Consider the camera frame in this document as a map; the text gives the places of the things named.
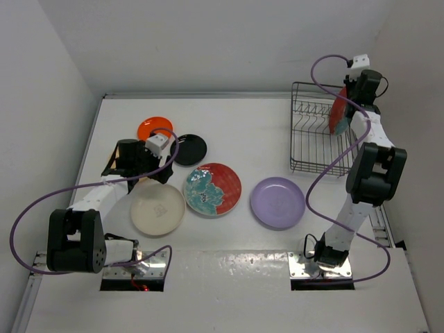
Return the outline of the black glossy plate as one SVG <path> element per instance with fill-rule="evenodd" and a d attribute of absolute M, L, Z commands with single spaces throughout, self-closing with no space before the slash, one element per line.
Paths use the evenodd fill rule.
<path fill-rule="evenodd" d="M 191 167 L 198 164 L 207 154 L 207 144 L 205 140 L 198 135 L 181 135 L 178 141 L 179 150 L 175 162 L 182 167 Z"/>

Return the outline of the cream bear plate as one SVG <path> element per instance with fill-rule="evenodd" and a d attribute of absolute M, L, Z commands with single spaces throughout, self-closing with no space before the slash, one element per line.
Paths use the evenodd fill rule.
<path fill-rule="evenodd" d="M 184 219 L 186 203 L 178 189 L 144 181 L 132 191 L 130 217 L 143 234 L 160 237 L 173 232 Z"/>

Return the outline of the red teal floral plate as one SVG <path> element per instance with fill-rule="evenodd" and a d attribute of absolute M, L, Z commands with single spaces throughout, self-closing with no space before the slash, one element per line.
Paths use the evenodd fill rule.
<path fill-rule="evenodd" d="M 186 177 L 183 195 L 188 206 L 204 216 L 217 217 L 233 210 L 241 198 L 240 177 L 220 163 L 198 166 Z"/>
<path fill-rule="evenodd" d="M 341 135 L 348 129 L 348 119 L 345 116 L 345 110 L 348 103 L 336 97 L 332 104 L 330 115 L 329 115 L 329 131 L 331 135 Z"/>

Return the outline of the orange plate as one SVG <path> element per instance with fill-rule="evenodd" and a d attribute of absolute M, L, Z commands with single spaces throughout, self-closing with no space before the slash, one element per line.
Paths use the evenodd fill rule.
<path fill-rule="evenodd" d="M 137 138 L 139 140 L 146 141 L 150 134 L 163 134 L 167 138 L 171 137 L 171 131 L 173 130 L 173 124 L 165 117 L 154 116 L 145 119 L 139 124 L 137 129 Z"/>

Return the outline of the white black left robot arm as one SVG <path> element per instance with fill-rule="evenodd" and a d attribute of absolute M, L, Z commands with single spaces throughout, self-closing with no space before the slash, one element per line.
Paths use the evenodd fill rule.
<path fill-rule="evenodd" d="M 166 183 L 172 176 L 171 158 L 161 164 L 168 146 L 166 135 L 146 141 L 121 139 L 117 142 L 101 181 L 80 201 L 49 218 L 46 265 L 57 273 L 99 273 L 103 267 L 135 260 L 138 242 L 103 231 L 102 220 L 140 178 Z"/>

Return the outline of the tan bear plate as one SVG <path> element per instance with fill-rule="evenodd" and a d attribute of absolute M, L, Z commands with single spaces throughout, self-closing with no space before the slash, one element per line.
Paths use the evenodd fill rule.
<path fill-rule="evenodd" d="M 119 157 L 119 145 L 116 144 L 116 146 L 111 154 L 109 165 L 108 165 L 110 169 L 116 168 L 116 160 L 118 157 Z"/>

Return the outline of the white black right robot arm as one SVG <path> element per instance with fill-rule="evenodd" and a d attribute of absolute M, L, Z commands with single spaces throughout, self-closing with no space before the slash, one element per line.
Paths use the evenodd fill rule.
<path fill-rule="evenodd" d="M 346 129 L 356 136 L 357 156 L 348 173 L 346 200 L 336 222 L 316 242 L 314 261 L 322 266 L 342 266 L 352 240 L 367 216 L 394 197 L 407 152 L 386 136 L 379 108 L 374 104 L 383 76 L 365 69 L 346 78 L 330 112 L 329 129 L 338 135 Z"/>

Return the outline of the lavender plastic plate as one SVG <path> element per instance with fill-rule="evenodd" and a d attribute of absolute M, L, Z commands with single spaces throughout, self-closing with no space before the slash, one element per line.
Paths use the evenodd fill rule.
<path fill-rule="evenodd" d="M 282 177 L 265 178 L 250 195 L 256 218 L 270 228 L 284 230 L 297 225 L 305 213 L 305 195 L 297 184 Z"/>

